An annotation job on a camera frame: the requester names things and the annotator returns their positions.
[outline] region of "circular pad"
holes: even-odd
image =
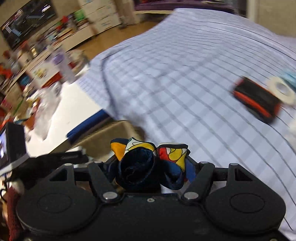
[[[216,225],[239,234],[277,229],[286,212],[283,199],[262,185],[226,185],[207,197],[205,208]]]
[[[256,213],[264,207],[264,200],[252,193],[240,193],[230,199],[230,205],[241,213]]]
[[[21,223],[37,234],[62,235],[87,222],[96,210],[92,193],[65,182],[30,189],[17,204]]]

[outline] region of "patterned cloth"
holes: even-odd
[[[116,182],[128,192],[143,191],[151,183],[153,188],[161,184],[179,190],[187,181],[185,157],[190,151],[184,143],[161,143],[156,147],[133,137],[117,138],[111,141],[111,149],[119,161]]]
[[[294,43],[236,15],[177,9],[96,56],[77,83],[111,116],[141,126],[156,146],[183,142],[197,162],[241,164],[281,195],[281,231],[294,233],[296,155],[286,134],[296,111],[281,107],[269,126],[230,93],[240,76],[266,87],[270,76],[296,72]]]

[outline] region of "blue object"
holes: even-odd
[[[27,75],[25,77],[23,77],[20,81],[20,85],[22,85],[24,87],[26,87],[26,85],[29,83],[30,83],[30,77]]]
[[[284,82],[294,91],[296,92],[296,73],[285,70],[280,78],[284,80]]]
[[[109,117],[110,116],[104,110],[100,110],[99,112],[95,113],[67,134],[69,142],[73,144],[82,134]]]
[[[158,159],[144,147],[128,151],[118,164],[116,182],[127,192],[159,189]]]
[[[186,170],[186,177],[190,182],[193,182],[193,180],[196,178],[195,173],[195,166],[188,160],[188,158],[185,158],[185,170]]]
[[[160,160],[160,184],[171,189],[179,190],[184,185],[184,173],[176,163]]]

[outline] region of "wooden floor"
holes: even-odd
[[[136,25],[130,25],[124,29],[113,27],[83,43],[78,49],[84,50],[85,55],[91,60],[106,49],[119,44],[126,39],[142,34],[157,24],[157,22],[143,22]]]

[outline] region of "wall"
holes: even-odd
[[[257,22],[270,31],[296,37],[295,0],[255,0],[258,1]]]
[[[22,6],[24,6],[30,0],[6,0],[0,6],[0,26],[2,26],[16,11],[18,11]],[[53,25],[55,25],[62,16],[69,15],[80,9],[77,0],[52,0],[52,3],[56,9],[57,17],[50,19],[48,22],[42,25],[38,29],[37,35],[39,32],[43,33]],[[2,53],[5,50],[8,50],[9,46],[4,40],[2,34],[0,34],[0,61],[3,60]]]

